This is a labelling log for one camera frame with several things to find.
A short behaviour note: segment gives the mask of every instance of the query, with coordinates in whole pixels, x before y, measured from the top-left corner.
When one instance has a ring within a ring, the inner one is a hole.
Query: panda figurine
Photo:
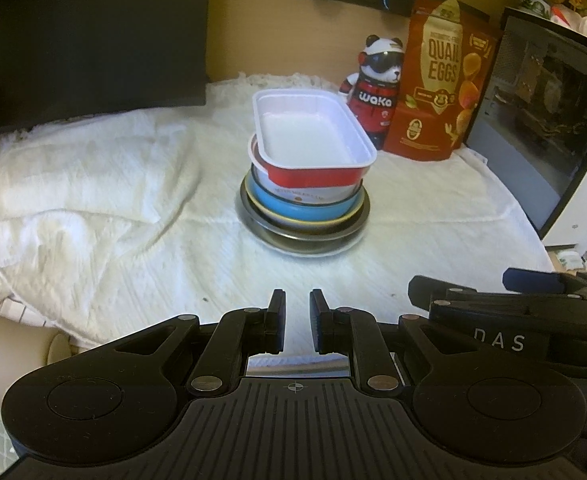
[[[358,55],[360,71],[345,79],[339,94],[376,149],[382,150],[396,109],[405,51],[398,38],[389,40],[372,34],[365,44]]]

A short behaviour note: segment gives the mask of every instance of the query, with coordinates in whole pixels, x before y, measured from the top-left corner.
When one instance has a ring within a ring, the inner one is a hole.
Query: red snack bag
[[[500,34],[457,0],[416,0],[385,151],[449,158],[469,127]]]

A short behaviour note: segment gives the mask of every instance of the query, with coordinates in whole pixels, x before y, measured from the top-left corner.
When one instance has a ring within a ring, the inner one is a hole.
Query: blue bowl
[[[280,198],[257,183],[250,171],[247,175],[247,184],[252,195],[266,208],[274,213],[305,222],[322,222],[334,220],[346,215],[362,194],[362,186],[355,190],[352,196],[333,204],[298,204]]]

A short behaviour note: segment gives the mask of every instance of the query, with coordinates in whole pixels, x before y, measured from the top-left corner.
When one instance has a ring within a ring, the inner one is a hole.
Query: stack of bowls
[[[241,220],[289,254],[326,256],[355,245],[369,216],[362,177],[376,150],[350,110],[330,92],[270,90],[254,97],[254,115]]]

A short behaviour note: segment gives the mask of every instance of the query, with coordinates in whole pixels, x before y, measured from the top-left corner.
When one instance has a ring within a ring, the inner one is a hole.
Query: white blanket
[[[443,162],[388,153],[367,174],[363,240],[339,256],[283,256],[237,219],[250,166],[251,95],[317,78],[241,76],[211,85],[200,108],[138,110],[0,137],[0,302],[39,311],[87,342],[107,342],[177,314],[215,322],[287,292],[285,352],[316,360],[308,294],[380,321],[416,312],[407,283],[426,274],[502,291],[509,266],[552,270],[509,191],[470,150]]]

